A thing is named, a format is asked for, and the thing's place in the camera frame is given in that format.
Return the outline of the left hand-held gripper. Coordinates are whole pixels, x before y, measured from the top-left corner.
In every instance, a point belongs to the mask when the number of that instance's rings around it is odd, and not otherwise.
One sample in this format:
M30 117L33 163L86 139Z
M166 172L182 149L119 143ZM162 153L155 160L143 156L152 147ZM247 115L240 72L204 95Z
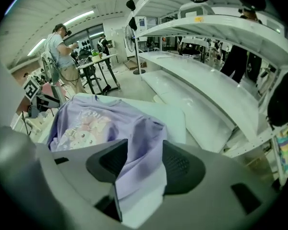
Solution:
M25 97L29 100L28 118L37 118L39 113L47 111L49 108L59 108L60 101L52 96L41 92L41 86L34 77L27 77L23 89Z

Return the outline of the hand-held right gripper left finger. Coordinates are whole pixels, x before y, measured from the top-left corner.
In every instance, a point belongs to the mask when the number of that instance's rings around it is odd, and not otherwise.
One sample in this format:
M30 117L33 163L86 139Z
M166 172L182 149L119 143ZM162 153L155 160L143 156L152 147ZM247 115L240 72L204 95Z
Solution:
M127 139L58 152L36 144L36 155L65 224L120 224L115 182L127 151Z

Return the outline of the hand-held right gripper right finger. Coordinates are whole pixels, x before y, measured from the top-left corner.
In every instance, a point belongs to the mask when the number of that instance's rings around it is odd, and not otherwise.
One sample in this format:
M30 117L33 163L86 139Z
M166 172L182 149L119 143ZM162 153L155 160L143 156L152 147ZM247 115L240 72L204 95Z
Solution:
M247 167L227 156L163 142L168 183L143 230L248 230L277 197Z

